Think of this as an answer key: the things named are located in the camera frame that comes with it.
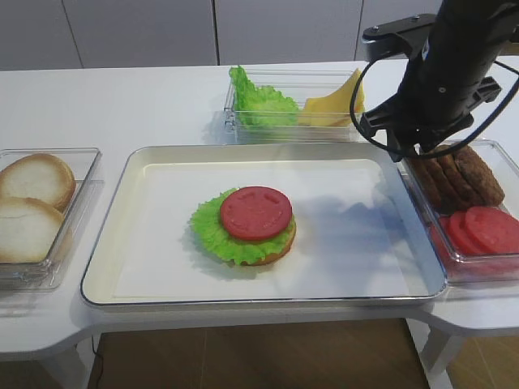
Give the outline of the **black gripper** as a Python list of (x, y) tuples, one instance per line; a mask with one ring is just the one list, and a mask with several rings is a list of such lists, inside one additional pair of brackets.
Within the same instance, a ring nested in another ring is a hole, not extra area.
[(393, 162), (432, 152), (471, 126), (471, 111), (501, 91), (487, 72), (496, 51), (422, 48), (409, 58), (395, 95), (360, 117), (360, 134)]

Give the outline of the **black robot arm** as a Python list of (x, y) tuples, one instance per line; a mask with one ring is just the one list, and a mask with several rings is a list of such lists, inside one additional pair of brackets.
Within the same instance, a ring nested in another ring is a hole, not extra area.
[(490, 76), (503, 47), (518, 36), (516, 1), (444, 1), (421, 14), (366, 29), (371, 65), (404, 54), (408, 63), (396, 93), (354, 120), (371, 142), (385, 130), (381, 149), (392, 160), (435, 157), (434, 148), (474, 123), (472, 112), (501, 91)]

